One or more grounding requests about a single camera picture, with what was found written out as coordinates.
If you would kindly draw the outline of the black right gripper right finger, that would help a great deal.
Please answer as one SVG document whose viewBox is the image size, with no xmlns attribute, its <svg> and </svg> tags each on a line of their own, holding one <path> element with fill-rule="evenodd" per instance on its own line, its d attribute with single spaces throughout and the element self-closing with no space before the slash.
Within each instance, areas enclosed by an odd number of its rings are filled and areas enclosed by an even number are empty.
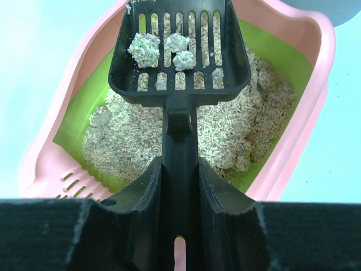
<svg viewBox="0 0 361 271">
<path fill-rule="evenodd" d="M 267 270 L 270 256 L 259 216 L 261 204 L 199 161 L 206 270 Z"/>
</svg>

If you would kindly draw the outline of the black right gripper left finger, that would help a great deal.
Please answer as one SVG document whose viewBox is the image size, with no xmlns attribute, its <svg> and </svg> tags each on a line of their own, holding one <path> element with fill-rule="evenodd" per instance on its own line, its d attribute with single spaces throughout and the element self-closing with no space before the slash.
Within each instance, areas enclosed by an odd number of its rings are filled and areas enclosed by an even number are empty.
<svg viewBox="0 0 361 271">
<path fill-rule="evenodd" d="M 111 197 L 81 206 L 67 270 L 156 270 L 161 159 Z"/>
</svg>

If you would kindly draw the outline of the tiny grey litter crumb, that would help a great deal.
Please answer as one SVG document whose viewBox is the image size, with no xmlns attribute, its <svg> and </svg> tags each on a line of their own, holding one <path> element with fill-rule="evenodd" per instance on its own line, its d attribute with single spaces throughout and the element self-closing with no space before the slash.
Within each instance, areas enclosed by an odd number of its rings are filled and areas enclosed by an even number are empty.
<svg viewBox="0 0 361 271">
<path fill-rule="evenodd" d="M 157 91 L 164 91 L 167 88 L 167 81 L 164 79 L 159 79 L 155 83 L 155 88 Z"/>
</svg>

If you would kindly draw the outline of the small grey litter crumb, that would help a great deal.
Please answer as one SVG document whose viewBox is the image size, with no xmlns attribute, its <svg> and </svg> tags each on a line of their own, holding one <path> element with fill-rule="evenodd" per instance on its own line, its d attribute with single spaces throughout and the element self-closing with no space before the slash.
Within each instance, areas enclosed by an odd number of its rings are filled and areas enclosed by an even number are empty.
<svg viewBox="0 0 361 271">
<path fill-rule="evenodd" d="M 224 78 L 224 73 L 222 68 L 216 68 L 212 72 L 212 80 L 215 84 L 222 84 Z"/>
</svg>

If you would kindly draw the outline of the grey litter clump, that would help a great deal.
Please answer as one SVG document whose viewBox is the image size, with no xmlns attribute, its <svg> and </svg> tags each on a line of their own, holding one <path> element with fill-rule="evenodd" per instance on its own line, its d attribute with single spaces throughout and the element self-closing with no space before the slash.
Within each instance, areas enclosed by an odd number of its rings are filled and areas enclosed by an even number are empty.
<svg viewBox="0 0 361 271">
<path fill-rule="evenodd" d="M 194 54 L 188 50 L 179 51 L 176 53 L 172 62 L 177 72 L 193 69 L 195 66 Z"/>
<path fill-rule="evenodd" d="M 189 37 L 185 37 L 179 33 L 173 33 L 165 40 L 164 49 L 169 50 L 171 53 L 178 53 L 186 51 L 189 43 Z"/>
</svg>

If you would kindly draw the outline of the green-flecked white litter clump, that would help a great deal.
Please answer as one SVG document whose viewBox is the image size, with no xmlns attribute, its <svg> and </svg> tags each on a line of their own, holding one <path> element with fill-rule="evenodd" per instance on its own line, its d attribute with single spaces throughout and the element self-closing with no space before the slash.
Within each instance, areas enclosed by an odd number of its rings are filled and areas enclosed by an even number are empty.
<svg viewBox="0 0 361 271">
<path fill-rule="evenodd" d="M 139 68 L 148 68 L 157 64 L 160 57 L 160 39 L 153 34 L 136 33 L 127 52 L 135 60 Z"/>
</svg>

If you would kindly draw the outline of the black slotted litter scoop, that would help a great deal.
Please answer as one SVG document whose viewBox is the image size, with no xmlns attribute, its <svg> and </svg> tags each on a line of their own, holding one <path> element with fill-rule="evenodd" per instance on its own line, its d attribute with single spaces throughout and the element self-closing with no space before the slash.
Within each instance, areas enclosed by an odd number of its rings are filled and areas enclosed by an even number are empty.
<svg viewBox="0 0 361 271">
<path fill-rule="evenodd" d="M 151 28 L 151 16 L 162 18 L 169 13 L 183 15 L 183 32 L 188 34 L 188 15 L 195 14 L 196 34 L 201 33 L 201 16 L 208 15 L 208 25 L 213 26 L 213 16 L 220 14 L 222 68 L 225 72 L 223 89 L 212 84 L 214 59 L 204 67 L 201 64 L 201 45 L 197 45 L 196 70 L 204 74 L 205 87 L 194 88 L 193 71 L 186 72 L 184 90 L 175 88 L 175 70 L 159 62 L 156 68 L 138 68 L 126 52 L 139 29 L 139 15 Z M 157 91 L 155 83 L 167 81 L 164 91 Z M 161 107 L 162 155 L 160 184 L 160 218 L 157 249 L 157 269 L 174 269 L 174 241 L 179 235 L 186 241 L 186 268 L 206 270 L 203 248 L 200 176 L 197 141 L 197 108 L 216 105 L 235 99 L 250 81 L 250 66 L 246 55 L 239 23 L 231 1 L 156 1 L 134 3 L 123 16 L 118 34 L 108 82 L 110 87 L 131 104 L 144 107 Z"/>
</svg>

